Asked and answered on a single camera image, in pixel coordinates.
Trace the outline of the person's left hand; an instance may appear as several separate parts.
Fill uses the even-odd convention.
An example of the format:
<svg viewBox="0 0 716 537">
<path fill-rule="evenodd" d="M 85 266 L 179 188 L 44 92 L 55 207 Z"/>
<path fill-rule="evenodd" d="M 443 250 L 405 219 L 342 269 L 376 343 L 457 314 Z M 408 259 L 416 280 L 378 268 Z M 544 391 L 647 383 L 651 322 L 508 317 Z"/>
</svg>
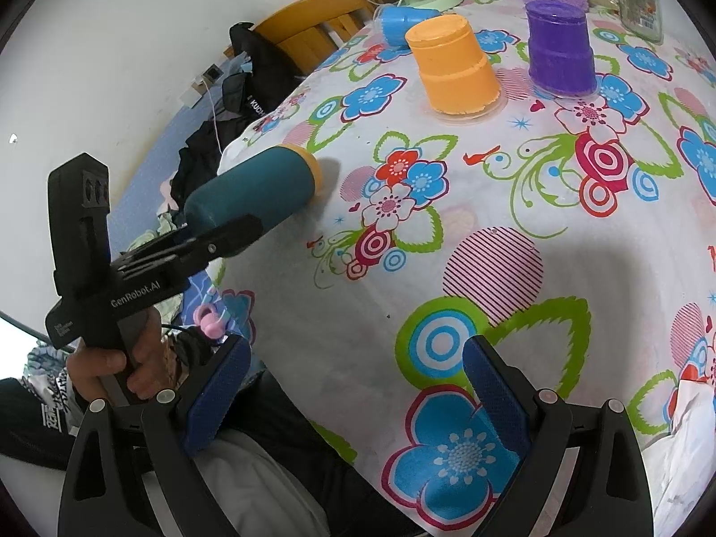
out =
<svg viewBox="0 0 716 537">
<path fill-rule="evenodd" d="M 131 352 L 135 368 L 128 376 L 128 390 L 140 400 L 152 399 L 163 389 L 174 386 L 175 369 L 165 364 L 165 345 L 162 343 L 160 315 L 150 308 L 143 331 L 138 336 Z M 109 398 L 102 379 L 122 373 L 128 364 L 123 352 L 115 349 L 87 348 L 80 343 L 69 356 L 67 370 L 75 393 L 88 402 Z"/>
</svg>

